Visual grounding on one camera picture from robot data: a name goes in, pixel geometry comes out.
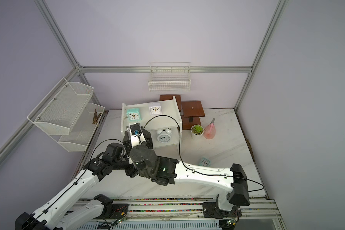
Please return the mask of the lavender square alarm clock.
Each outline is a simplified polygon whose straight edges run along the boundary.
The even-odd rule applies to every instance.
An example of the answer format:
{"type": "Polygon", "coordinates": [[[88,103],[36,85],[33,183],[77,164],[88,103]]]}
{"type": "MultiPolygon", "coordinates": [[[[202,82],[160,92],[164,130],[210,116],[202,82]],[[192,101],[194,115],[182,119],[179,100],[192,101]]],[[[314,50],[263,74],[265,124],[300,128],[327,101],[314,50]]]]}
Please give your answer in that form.
{"type": "Polygon", "coordinates": [[[151,116],[162,115],[162,106],[160,103],[153,103],[149,105],[149,113],[151,116]]]}

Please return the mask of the mint square alarm clock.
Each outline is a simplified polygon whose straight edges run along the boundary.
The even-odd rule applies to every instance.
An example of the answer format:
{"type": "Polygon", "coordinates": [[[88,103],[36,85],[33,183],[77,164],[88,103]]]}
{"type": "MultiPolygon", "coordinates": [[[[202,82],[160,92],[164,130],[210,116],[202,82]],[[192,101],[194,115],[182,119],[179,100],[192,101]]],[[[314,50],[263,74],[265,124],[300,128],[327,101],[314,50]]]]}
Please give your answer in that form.
{"type": "Polygon", "coordinates": [[[198,165],[202,167],[210,167],[211,161],[207,158],[202,157],[198,165]]]}

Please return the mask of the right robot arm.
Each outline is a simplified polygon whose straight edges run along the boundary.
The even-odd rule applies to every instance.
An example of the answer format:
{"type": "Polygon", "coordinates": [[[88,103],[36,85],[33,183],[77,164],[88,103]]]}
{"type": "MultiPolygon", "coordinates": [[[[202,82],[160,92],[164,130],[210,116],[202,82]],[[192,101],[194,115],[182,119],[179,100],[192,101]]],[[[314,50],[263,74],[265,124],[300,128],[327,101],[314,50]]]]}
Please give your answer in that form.
{"type": "Polygon", "coordinates": [[[218,195],[217,207],[222,211],[250,205],[248,179],[239,164],[234,163],[230,168],[209,168],[158,156],[148,147],[141,133],[133,134],[130,129],[125,132],[123,142],[141,177],[161,186],[191,183],[218,188],[222,192],[218,195]]]}

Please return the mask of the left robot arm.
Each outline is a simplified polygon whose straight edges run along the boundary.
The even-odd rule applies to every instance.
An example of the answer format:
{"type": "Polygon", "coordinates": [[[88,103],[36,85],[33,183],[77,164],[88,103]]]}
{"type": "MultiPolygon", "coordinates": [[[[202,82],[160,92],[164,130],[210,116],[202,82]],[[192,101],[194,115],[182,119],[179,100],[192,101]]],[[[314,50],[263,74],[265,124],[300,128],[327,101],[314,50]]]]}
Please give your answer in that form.
{"type": "Polygon", "coordinates": [[[138,172],[129,161],[132,147],[111,143],[83,167],[80,173],[49,202],[31,214],[24,212],[15,221],[17,230],[60,230],[67,211],[94,185],[113,170],[124,170],[126,175],[138,172]]]}

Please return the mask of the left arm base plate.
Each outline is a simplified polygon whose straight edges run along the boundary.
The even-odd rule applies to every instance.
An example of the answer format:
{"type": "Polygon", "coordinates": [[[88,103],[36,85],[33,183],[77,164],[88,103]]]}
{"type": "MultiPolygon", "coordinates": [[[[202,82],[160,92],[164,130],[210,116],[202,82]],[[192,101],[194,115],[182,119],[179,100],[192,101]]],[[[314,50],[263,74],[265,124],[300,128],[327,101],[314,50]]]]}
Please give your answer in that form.
{"type": "Polygon", "coordinates": [[[129,204],[106,204],[98,219],[121,219],[126,216],[129,204]]]}

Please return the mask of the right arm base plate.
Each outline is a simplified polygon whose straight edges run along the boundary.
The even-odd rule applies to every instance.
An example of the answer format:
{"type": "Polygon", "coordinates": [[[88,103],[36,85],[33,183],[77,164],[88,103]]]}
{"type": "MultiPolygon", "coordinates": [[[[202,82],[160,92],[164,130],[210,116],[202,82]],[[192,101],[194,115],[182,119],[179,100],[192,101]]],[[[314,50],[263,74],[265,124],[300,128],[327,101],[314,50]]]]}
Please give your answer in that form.
{"type": "Polygon", "coordinates": [[[233,206],[230,211],[221,210],[217,203],[204,202],[202,203],[203,215],[205,218],[241,218],[242,212],[239,206],[233,206]]]}

